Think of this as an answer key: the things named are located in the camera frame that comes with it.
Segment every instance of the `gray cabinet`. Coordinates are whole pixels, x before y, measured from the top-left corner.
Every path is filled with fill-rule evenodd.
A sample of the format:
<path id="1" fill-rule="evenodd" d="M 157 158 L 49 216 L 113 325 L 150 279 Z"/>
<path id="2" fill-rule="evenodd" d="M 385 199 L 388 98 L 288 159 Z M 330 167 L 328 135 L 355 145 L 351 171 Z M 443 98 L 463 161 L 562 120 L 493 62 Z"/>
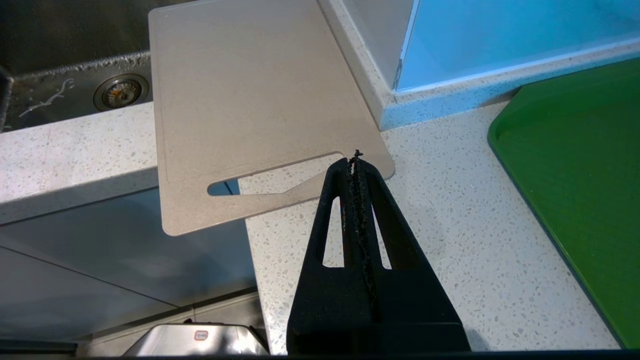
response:
<path id="1" fill-rule="evenodd" d="M 72 340 L 173 308 L 0 248 L 0 338 Z"/>
<path id="2" fill-rule="evenodd" d="M 168 236 L 157 189 L 4 225 L 0 246 L 176 306 L 255 286 L 243 220 Z"/>

